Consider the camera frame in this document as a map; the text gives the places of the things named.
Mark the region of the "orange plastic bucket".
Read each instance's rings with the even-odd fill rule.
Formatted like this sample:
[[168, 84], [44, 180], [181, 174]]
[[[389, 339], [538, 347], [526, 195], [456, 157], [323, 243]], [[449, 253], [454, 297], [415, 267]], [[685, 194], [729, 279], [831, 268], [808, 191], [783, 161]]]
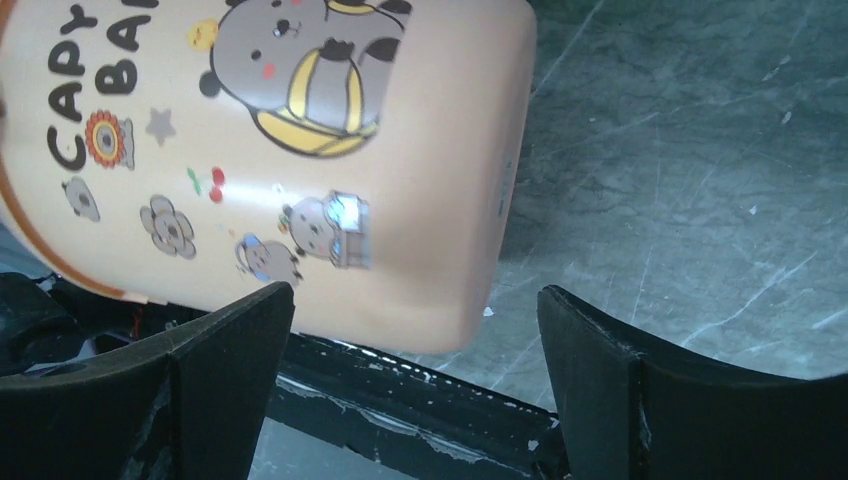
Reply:
[[526, 1], [5, 1], [1, 219], [70, 283], [467, 345], [515, 181]]

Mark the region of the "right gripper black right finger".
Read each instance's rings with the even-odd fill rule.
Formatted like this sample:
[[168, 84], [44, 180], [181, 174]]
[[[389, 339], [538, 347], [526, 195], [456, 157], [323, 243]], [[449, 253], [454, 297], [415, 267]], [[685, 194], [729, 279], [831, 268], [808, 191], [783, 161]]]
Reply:
[[843, 479], [847, 377], [802, 380], [714, 360], [561, 287], [537, 320], [576, 479]]

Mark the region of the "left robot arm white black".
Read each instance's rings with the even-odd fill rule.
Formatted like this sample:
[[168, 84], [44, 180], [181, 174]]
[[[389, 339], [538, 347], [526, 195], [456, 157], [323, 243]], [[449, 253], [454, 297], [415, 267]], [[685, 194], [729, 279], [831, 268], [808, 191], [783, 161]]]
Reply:
[[73, 362], [127, 346], [204, 316], [189, 307], [115, 300], [54, 274], [1, 274], [1, 375]]

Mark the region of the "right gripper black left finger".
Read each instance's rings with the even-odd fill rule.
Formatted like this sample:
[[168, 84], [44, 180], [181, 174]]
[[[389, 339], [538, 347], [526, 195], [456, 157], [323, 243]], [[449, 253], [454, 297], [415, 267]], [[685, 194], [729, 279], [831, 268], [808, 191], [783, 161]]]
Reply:
[[273, 283], [42, 376], [1, 381], [5, 479], [245, 479], [289, 337]]

